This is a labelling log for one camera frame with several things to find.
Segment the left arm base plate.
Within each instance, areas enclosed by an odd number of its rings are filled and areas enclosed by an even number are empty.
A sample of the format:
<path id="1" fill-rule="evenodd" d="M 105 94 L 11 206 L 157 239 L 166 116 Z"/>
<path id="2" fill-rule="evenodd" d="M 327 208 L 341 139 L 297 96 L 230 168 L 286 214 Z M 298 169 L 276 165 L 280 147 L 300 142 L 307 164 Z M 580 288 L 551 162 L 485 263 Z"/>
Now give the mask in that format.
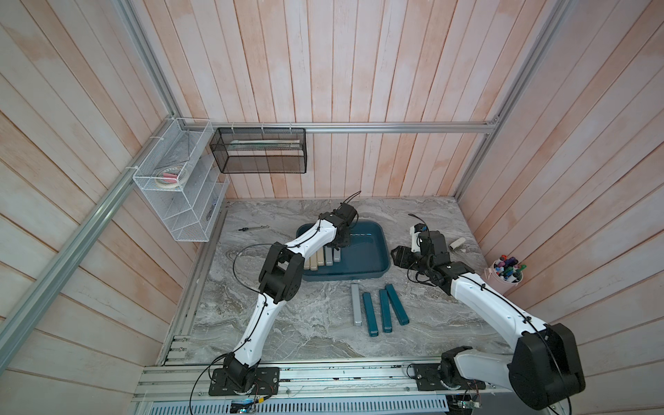
<path id="1" fill-rule="evenodd" d="M 209 395 L 244 396 L 249 394 L 272 396 L 278 392 L 280 369 L 277 367 L 257 367 L 235 371 L 217 368 L 209 386 Z"/>

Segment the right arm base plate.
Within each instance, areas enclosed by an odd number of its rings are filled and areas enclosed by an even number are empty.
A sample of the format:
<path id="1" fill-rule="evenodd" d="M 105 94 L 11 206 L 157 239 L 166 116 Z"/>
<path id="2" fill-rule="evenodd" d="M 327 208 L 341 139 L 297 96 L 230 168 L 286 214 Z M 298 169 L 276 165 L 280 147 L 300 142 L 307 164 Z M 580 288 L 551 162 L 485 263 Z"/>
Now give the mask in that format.
<path id="1" fill-rule="evenodd" d="M 413 363 L 407 368 L 409 377 L 416 381 L 420 392 L 431 391 L 470 391 L 484 390 L 486 383 L 481 380 L 463 378 L 452 363 Z"/>

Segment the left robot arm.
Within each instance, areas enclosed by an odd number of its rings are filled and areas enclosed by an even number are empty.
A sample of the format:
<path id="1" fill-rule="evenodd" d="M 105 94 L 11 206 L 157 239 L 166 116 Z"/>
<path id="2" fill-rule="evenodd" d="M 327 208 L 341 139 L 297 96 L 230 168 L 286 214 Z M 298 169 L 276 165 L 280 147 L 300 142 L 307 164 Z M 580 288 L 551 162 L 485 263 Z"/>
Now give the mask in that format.
<path id="1" fill-rule="evenodd" d="M 304 263 L 324 247 L 350 245 L 351 227 L 358 216 L 348 202 L 320 214 L 303 234 L 287 243 L 270 246 L 259 272 L 257 304 L 239 344 L 223 357 L 221 373 L 230 387 L 244 393 L 251 390 L 266 339 L 278 313 L 297 294 Z"/>

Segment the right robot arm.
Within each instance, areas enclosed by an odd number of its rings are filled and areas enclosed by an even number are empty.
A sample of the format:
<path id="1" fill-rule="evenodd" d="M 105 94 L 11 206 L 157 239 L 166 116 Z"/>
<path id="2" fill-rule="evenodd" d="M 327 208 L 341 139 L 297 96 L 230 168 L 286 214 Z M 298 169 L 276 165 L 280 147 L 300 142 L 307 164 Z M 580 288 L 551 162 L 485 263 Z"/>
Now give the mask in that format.
<path id="1" fill-rule="evenodd" d="M 412 243 L 392 250 L 393 263 L 425 276 L 473 309 L 508 344 L 510 354 L 489 354 L 470 346 L 444 352 L 436 376 L 415 368 L 414 376 L 448 390 L 479 389 L 481 383 L 508 389 L 534 410 L 551 410 L 584 392 L 586 382 L 574 333 L 549 324 L 496 292 L 471 267 L 451 258 L 444 235 L 424 224 L 412 228 Z"/>

